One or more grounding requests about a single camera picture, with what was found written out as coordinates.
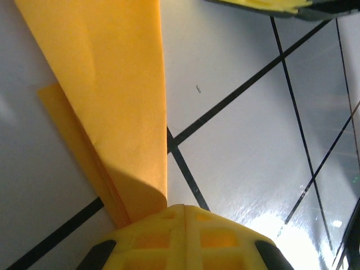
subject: white tile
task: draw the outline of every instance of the white tile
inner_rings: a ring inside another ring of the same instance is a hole
[[[170,153],[168,155],[168,206],[174,204],[199,206],[173,154]]]
[[[276,58],[278,49],[268,16],[208,1],[160,4],[168,126],[176,136]]]
[[[319,21],[303,21],[297,18],[275,18],[275,23],[283,51],[320,24]]]
[[[314,171],[350,116],[335,21],[286,58]]]
[[[346,76],[352,106],[360,101],[360,13],[339,18],[339,31],[343,47]]]
[[[0,269],[96,198],[36,91],[54,83],[13,1],[0,1]]]
[[[281,65],[179,146],[210,210],[250,228],[284,221],[311,179]],[[273,238],[281,223],[260,232]]]
[[[295,270],[331,269],[330,250],[314,186],[275,240]]]
[[[29,269],[74,270],[91,247],[114,230],[115,226],[103,208]]]
[[[316,178],[335,250],[360,197],[359,164],[353,127],[348,125]]]

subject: glossy floor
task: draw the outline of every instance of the glossy floor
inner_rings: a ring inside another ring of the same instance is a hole
[[[350,118],[360,15],[318,27],[201,0],[160,3],[169,205],[265,234],[295,269],[329,269],[360,197],[360,112]],[[284,62],[280,46],[292,51]],[[4,269],[97,196],[36,97],[56,79],[12,0],[0,1],[0,63]],[[30,269],[74,269],[113,229],[101,209]]]

